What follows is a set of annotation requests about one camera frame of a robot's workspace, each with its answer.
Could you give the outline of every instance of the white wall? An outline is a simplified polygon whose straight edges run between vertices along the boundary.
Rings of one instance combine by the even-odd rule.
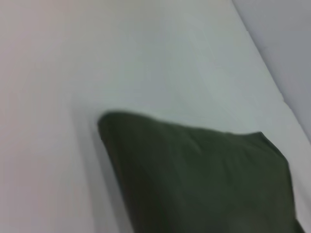
[[[263,131],[309,182],[310,144],[227,0],[1,0],[0,107],[4,233],[131,231],[96,130],[111,108]]]
[[[311,140],[311,1],[233,2],[286,103]]]

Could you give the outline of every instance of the bed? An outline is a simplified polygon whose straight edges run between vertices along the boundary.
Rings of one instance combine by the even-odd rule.
[[[114,109],[222,132],[262,131],[290,163],[298,220],[311,232],[311,145],[230,0],[7,1],[3,9],[20,23],[2,42],[9,59],[1,74],[11,79],[1,101],[11,98],[6,127],[23,132],[3,142],[30,145],[3,149],[3,160],[27,158],[23,168],[5,170],[25,180],[14,183],[18,192],[1,191],[5,208],[22,206],[4,229],[132,231],[96,126]],[[21,36],[24,24],[31,27]],[[8,91],[14,85],[19,98]]]

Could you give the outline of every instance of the pillowcase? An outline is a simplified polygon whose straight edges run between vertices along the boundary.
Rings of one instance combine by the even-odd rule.
[[[98,123],[136,233],[301,233],[285,157],[235,135],[114,112]]]

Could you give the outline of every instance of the dark green pillow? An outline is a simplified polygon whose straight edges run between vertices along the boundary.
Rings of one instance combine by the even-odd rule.
[[[262,134],[109,113],[99,132],[136,233],[298,233],[289,166]]]

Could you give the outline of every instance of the mattress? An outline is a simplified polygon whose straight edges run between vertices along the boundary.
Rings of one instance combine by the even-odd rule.
[[[311,232],[311,145],[229,0],[4,0],[0,227],[132,231],[96,123],[108,110],[262,131]]]

